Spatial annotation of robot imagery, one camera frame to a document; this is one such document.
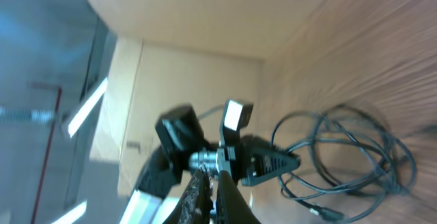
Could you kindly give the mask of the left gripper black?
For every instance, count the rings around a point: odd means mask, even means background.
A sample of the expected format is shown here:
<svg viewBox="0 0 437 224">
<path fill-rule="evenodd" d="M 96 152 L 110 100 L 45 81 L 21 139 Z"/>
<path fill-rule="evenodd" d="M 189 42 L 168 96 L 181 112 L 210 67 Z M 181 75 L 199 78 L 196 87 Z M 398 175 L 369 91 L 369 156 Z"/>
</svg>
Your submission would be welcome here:
<svg viewBox="0 0 437 224">
<path fill-rule="evenodd" d="M 235 145 L 225 146 L 225 158 L 230 163 L 227 171 L 235 183 L 243 186 L 257 186 L 275 177 L 282 176 L 300 167 L 300 157 L 293 153 L 273 150 L 265 139 L 245 135 Z"/>
</svg>

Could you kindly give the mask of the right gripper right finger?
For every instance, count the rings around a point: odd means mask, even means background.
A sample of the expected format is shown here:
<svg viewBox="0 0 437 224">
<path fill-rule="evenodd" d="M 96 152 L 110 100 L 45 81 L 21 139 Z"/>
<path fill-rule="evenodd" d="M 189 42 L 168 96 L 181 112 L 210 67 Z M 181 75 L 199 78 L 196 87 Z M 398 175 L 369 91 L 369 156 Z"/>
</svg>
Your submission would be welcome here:
<svg viewBox="0 0 437 224">
<path fill-rule="evenodd" d="M 227 171 L 218 175 L 216 215 L 219 224 L 259 224 Z"/>
</svg>

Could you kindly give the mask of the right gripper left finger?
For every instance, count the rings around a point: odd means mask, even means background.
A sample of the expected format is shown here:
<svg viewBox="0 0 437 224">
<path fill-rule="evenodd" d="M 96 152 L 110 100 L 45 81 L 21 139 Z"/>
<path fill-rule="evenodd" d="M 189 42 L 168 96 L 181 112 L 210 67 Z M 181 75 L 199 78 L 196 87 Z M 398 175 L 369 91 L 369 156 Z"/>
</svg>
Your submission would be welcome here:
<svg viewBox="0 0 437 224">
<path fill-rule="evenodd" d="M 163 224 L 208 224 L 212 210 L 210 178 L 206 171 L 196 170 L 179 202 Z"/>
</svg>

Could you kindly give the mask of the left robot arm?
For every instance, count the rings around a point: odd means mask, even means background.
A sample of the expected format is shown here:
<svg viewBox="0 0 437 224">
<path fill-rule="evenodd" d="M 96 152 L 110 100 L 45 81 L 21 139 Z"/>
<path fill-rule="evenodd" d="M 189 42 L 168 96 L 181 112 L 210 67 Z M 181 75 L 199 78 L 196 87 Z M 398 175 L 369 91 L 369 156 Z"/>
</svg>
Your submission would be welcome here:
<svg viewBox="0 0 437 224">
<path fill-rule="evenodd" d="M 188 171 L 191 179 L 165 223 L 258 223 L 238 185 L 256 186 L 291 172 L 300 158 L 261 137 L 240 134 L 252 108 L 243 107 L 235 117 L 223 113 L 218 143 L 206 140 L 192 106 L 163 113 L 155 126 L 160 146 L 137 178 L 124 220 L 144 222 L 148 210 L 139 204 L 163 200 Z"/>
</svg>

